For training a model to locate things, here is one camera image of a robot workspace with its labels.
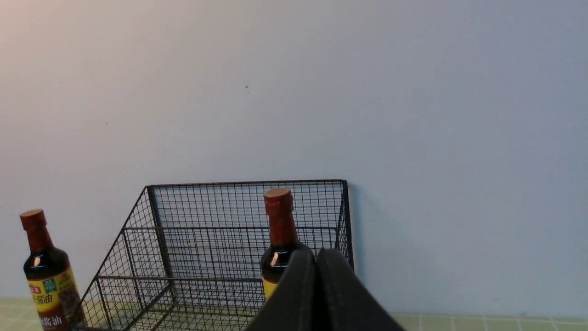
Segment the tile grout line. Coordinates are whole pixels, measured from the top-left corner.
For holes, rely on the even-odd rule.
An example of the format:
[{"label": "tile grout line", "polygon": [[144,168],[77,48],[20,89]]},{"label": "tile grout line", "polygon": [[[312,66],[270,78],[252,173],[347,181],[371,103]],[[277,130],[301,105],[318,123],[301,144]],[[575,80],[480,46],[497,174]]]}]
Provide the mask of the tile grout line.
[{"label": "tile grout line", "polygon": [[514,317],[516,319],[516,323],[519,325],[519,331],[523,331],[523,326],[520,324],[520,320],[518,316]]},{"label": "tile grout line", "polygon": [[17,317],[15,317],[15,319],[21,319],[22,316],[24,316],[25,314],[27,314],[29,311],[33,310],[33,308],[29,308],[29,309],[25,309],[24,312],[22,312],[20,315],[18,315]]},{"label": "tile grout line", "polygon": [[553,320],[553,317],[550,317],[551,321],[552,321],[552,325],[553,325],[553,330],[555,331],[559,331],[559,328],[557,327],[557,324],[555,323],[555,320]]}]

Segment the dark brown bottle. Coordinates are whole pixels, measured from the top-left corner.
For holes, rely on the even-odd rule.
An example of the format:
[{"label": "dark brown bottle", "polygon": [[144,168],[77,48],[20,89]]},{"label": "dark brown bottle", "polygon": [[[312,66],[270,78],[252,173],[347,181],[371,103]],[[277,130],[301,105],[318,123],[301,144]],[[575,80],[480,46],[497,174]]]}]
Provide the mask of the dark brown bottle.
[{"label": "dark brown bottle", "polygon": [[298,241],[294,226],[294,203],[289,188],[280,187],[267,191],[263,195],[265,211],[269,218],[269,248],[260,261],[263,292],[268,300],[278,285],[278,281],[288,266],[288,261],[295,250],[309,250]]},{"label": "dark brown bottle", "polygon": [[67,331],[68,323],[81,324],[84,316],[81,309],[75,313],[80,297],[69,258],[53,246],[45,214],[41,209],[27,211],[21,222],[31,247],[24,271],[43,330]]}]

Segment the white wall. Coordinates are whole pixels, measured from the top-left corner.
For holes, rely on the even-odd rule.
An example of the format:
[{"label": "white wall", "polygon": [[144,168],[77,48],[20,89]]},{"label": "white wall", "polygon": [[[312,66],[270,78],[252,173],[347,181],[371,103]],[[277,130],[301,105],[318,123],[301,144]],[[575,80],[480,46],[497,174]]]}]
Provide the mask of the white wall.
[{"label": "white wall", "polygon": [[0,1],[0,295],[28,208],[85,288],[145,184],[340,177],[387,309],[586,315],[587,13]]}]

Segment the black wire basket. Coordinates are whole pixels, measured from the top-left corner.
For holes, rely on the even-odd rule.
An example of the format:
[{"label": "black wire basket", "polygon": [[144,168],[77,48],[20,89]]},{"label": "black wire basket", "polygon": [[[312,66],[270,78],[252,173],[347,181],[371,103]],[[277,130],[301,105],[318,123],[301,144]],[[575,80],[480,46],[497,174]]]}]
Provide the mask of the black wire basket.
[{"label": "black wire basket", "polygon": [[70,330],[241,330],[264,303],[263,193],[289,187],[298,238],[353,267],[345,180],[147,186],[86,290]]}]

